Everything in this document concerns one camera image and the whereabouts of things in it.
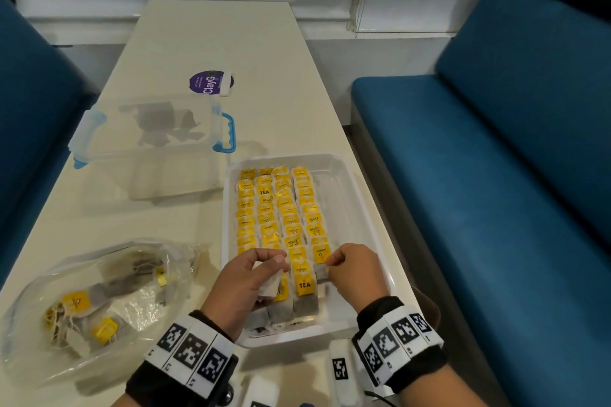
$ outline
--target wristband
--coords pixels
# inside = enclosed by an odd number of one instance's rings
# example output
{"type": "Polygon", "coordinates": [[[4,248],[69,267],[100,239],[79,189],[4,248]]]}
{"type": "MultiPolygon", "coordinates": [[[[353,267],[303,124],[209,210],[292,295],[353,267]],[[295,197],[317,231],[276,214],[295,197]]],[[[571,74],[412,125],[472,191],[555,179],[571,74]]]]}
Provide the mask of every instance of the wristband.
{"type": "Polygon", "coordinates": [[[201,311],[176,319],[126,385],[142,407],[216,405],[238,358],[235,345],[201,311]]]}
{"type": "Polygon", "coordinates": [[[447,364],[444,341],[414,306],[396,296],[374,301],[357,316],[353,345],[374,386],[399,393],[423,375],[447,364]]]}

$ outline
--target hand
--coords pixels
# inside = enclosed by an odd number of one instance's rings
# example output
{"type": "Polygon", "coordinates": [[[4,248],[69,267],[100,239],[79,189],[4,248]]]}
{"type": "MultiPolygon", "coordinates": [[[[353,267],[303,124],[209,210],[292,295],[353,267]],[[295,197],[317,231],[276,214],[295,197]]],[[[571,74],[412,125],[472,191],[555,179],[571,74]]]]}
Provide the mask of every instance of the hand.
{"type": "Polygon", "coordinates": [[[329,279],[356,312],[390,295],[378,255],[365,245],[341,245],[327,266],[329,279]]]}
{"type": "Polygon", "coordinates": [[[279,270],[289,270],[286,252],[279,249],[249,249],[234,257],[214,282],[202,312],[236,341],[255,306],[259,288],[279,270]],[[256,261],[263,264],[253,270],[256,261]]]}

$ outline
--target blue handle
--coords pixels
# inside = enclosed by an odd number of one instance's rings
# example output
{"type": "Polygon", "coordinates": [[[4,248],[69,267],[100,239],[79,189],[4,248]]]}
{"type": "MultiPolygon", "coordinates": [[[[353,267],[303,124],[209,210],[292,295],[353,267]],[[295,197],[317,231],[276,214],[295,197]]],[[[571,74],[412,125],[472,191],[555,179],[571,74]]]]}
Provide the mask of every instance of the blue handle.
{"type": "Polygon", "coordinates": [[[223,147],[223,142],[217,142],[212,145],[212,149],[218,153],[233,153],[236,148],[235,143],[235,121],[233,120],[233,116],[231,114],[223,113],[223,118],[227,118],[229,120],[229,148],[223,147]]]}

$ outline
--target sofa backrest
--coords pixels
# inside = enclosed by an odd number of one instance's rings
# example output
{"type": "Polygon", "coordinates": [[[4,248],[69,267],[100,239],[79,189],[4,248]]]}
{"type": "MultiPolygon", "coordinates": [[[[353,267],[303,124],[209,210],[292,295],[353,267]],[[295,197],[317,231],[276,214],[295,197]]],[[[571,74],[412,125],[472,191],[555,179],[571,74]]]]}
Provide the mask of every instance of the sofa backrest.
{"type": "Polygon", "coordinates": [[[436,70],[611,245],[611,25],[481,0],[436,70]]]}
{"type": "Polygon", "coordinates": [[[0,0],[0,46],[2,226],[84,96],[84,82],[8,0],[0,0]]]}

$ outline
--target blue sofa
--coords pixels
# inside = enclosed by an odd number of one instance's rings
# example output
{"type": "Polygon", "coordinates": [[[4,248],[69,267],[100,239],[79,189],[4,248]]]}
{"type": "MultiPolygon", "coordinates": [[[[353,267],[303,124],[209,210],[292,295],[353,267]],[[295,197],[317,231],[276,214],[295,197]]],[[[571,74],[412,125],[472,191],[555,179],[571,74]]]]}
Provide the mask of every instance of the blue sofa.
{"type": "Polygon", "coordinates": [[[97,97],[8,0],[0,0],[0,45],[2,287],[69,156],[68,141],[97,97]]]}
{"type": "Polygon", "coordinates": [[[352,97],[511,402],[611,405],[611,26],[481,0],[435,75],[352,97]]]}

